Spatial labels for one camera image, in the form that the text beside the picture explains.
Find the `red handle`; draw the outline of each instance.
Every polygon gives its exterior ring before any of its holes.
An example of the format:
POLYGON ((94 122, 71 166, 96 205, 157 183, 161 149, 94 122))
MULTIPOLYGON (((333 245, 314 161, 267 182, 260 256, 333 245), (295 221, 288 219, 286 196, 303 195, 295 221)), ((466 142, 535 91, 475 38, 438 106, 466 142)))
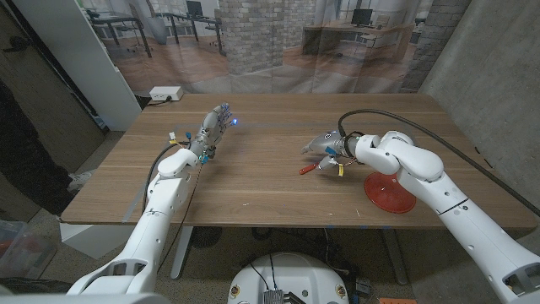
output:
POLYGON ((300 175, 304 175, 305 173, 315 169, 317 167, 317 165, 319 165, 319 163, 315 163, 313 165, 309 165, 306 168, 301 169, 300 170, 300 175))

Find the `plastic bin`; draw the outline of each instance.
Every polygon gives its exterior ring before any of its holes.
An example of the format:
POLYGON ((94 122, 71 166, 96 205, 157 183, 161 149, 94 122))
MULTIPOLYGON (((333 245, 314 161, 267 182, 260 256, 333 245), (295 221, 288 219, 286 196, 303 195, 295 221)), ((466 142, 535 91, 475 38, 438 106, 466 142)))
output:
POLYGON ((0 220, 0 278, 37 279, 56 252, 56 247, 34 236, 24 222, 0 220))

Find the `brick wall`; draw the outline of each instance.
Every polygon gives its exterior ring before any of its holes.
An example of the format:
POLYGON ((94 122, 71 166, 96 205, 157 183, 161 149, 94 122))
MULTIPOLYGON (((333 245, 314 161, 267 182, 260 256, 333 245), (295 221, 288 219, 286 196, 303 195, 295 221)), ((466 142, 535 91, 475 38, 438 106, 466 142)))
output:
POLYGON ((400 92, 416 92, 454 33, 471 0, 434 0, 400 92))
POLYGON ((283 47, 300 46, 304 26, 312 25, 316 0, 284 0, 283 47))
POLYGON ((283 65, 284 0, 219 0, 229 72, 283 65))

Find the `computer monitor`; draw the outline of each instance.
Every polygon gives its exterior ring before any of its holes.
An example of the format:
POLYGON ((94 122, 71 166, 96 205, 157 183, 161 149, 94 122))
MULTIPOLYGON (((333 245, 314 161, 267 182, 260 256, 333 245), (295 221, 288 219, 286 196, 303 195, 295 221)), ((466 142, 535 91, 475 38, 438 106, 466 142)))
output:
POLYGON ((357 26, 370 25, 372 13, 373 9, 355 9, 351 24, 356 24, 357 26))
POLYGON ((186 1, 187 12, 190 16, 200 17, 203 16, 203 7, 199 1, 186 1))

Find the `sneaker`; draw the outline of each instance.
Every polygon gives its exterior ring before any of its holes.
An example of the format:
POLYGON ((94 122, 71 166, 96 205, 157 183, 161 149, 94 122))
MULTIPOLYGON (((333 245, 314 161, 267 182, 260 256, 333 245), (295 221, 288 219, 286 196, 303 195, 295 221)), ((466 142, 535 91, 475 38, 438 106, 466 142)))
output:
POLYGON ((69 174, 69 177, 71 177, 73 180, 69 183, 69 186, 67 186, 67 190, 69 192, 75 192, 80 190, 84 184, 90 179, 92 174, 95 170, 86 171, 81 174, 69 174))

